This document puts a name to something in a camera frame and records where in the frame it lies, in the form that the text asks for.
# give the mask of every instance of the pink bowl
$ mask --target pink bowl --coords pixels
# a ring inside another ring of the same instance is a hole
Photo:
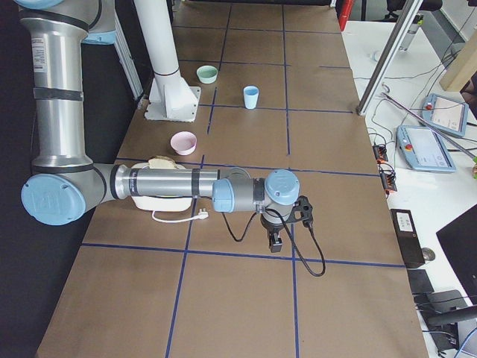
[[[191,132],[179,132],[172,136],[171,147],[179,155],[189,155],[195,150],[197,137]]]

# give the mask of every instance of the white cup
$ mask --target white cup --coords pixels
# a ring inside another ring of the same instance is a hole
[[[244,88],[245,108],[252,110],[256,107],[256,102],[259,100],[259,92],[259,88],[255,86],[246,86]]]

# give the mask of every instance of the white desk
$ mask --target white desk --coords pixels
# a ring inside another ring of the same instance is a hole
[[[394,24],[380,22],[348,22],[343,33],[344,43],[350,60],[356,89],[360,97],[367,86],[376,66],[376,54],[384,48]],[[411,77],[429,71],[440,64],[439,57],[426,38],[419,30],[413,43],[406,52],[400,51],[392,62],[384,83],[391,89],[390,95],[407,108],[418,108],[432,85],[436,76],[441,74],[443,67],[436,72],[430,72],[416,78],[390,79],[398,77]],[[424,85],[432,76],[424,91]],[[440,93],[446,97],[463,101],[458,92],[445,92],[437,81],[431,92]],[[376,97],[371,102],[366,115],[367,126],[383,135],[388,142],[391,134],[372,122],[372,117],[381,98]],[[376,110],[374,121],[386,127],[393,133],[395,140],[396,127],[401,124],[405,114],[387,101],[383,101]],[[469,114],[469,122],[476,122],[473,115]],[[406,125],[418,125],[418,122],[407,117]],[[467,138],[477,139],[477,128],[467,126]],[[458,140],[464,147],[474,147],[475,143]],[[382,143],[377,137],[376,143]],[[457,172],[452,174],[433,174],[410,170],[400,152],[394,155],[394,143],[388,145],[389,163],[395,168],[397,174],[397,192],[389,196],[390,209],[407,209],[412,212],[414,223],[419,236],[421,247],[431,248],[436,253],[436,259],[427,263],[425,268],[429,279],[436,292],[457,289],[463,295],[460,282],[455,276],[445,254],[437,240],[436,232],[453,219],[477,203],[477,182],[471,172],[472,160],[460,152],[453,152],[452,159],[457,166]],[[424,333],[430,357],[437,357],[436,348],[428,333]]]

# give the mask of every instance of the office chair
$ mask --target office chair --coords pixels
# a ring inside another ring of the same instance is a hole
[[[389,13],[385,16],[383,21],[395,22],[397,20],[397,13],[394,11],[402,10],[405,0],[386,0],[388,3]],[[424,0],[420,5],[420,11],[436,11],[442,7],[442,0]]]

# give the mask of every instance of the light blue cap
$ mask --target light blue cap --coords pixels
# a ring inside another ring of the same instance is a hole
[[[300,194],[300,182],[292,172],[277,169],[265,179],[265,191],[276,203],[292,205]]]
[[[45,10],[56,6],[63,0],[14,0],[18,5],[26,7],[27,9]]]
[[[112,45],[116,42],[116,30],[108,32],[90,32],[83,43],[89,45]]]
[[[228,179],[219,179],[212,185],[212,204],[220,213],[231,213],[235,205],[235,195]]]
[[[86,211],[80,190],[53,174],[38,174],[28,179],[22,188],[22,203],[31,216],[48,225],[68,224]]]

